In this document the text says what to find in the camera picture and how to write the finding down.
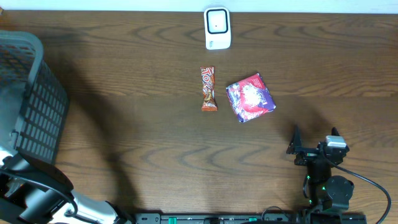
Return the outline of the orange Top chocolate bar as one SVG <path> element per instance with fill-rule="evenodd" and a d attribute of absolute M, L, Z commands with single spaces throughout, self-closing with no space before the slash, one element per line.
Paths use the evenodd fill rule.
<path fill-rule="evenodd" d="M 214 96 L 215 87 L 215 68 L 200 67 L 201 79 L 202 79 L 202 93 L 203 93 L 203 104 L 201 107 L 202 111 L 217 111 L 218 107 Z"/>

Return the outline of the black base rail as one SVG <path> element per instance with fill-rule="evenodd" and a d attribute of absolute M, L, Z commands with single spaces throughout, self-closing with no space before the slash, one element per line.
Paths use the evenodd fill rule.
<path fill-rule="evenodd" d="M 137 224 L 367 224 L 364 215 L 326 215 L 311 214 L 302 216 L 298 214 L 266 213 L 261 214 L 159 214 L 137 213 L 134 215 Z"/>

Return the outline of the white barcode scanner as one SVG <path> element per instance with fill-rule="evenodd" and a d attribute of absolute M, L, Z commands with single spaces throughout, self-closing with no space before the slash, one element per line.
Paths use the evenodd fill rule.
<path fill-rule="evenodd" d="M 225 7 L 210 7 L 203 13 L 205 44 L 208 50 L 223 50 L 231 46 L 230 14 Z"/>

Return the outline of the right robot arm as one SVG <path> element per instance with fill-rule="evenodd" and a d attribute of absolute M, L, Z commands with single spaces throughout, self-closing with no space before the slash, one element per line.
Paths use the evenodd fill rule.
<path fill-rule="evenodd" d="M 303 194 L 310 201 L 310 206 L 297 215 L 300 223 L 343 222 L 342 213 L 349 209 L 354 184 L 343 176 L 333 175 L 331 169 L 343 162 L 347 152 L 349 147 L 336 128 L 310 148 L 303 146 L 300 130 L 295 127 L 286 153 L 296 156 L 296 166 L 307 168 Z"/>

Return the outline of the red purple snack packet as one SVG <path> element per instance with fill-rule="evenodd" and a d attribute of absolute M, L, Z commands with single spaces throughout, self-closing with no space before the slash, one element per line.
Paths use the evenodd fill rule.
<path fill-rule="evenodd" d="M 259 73 L 227 86 L 226 95 L 241 123 L 276 109 L 276 104 Z"/>

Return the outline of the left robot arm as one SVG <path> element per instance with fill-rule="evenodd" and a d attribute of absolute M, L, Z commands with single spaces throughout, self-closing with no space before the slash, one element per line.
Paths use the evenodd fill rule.
<path fill-rule="evenodd" d="M 107 201 L 74 191 L 55 166 L 1 149 L 1 220 L 9 223 L 135 223 Z"/>

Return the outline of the dark grey plastic basket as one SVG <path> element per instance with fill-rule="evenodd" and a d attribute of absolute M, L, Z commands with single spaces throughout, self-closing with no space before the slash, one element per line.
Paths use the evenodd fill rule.
<path fill-rule="evenodd" d="M 33 34 L 1 31 L 1 158 L 18 152 L 55 162 L 69 106 Z"/>

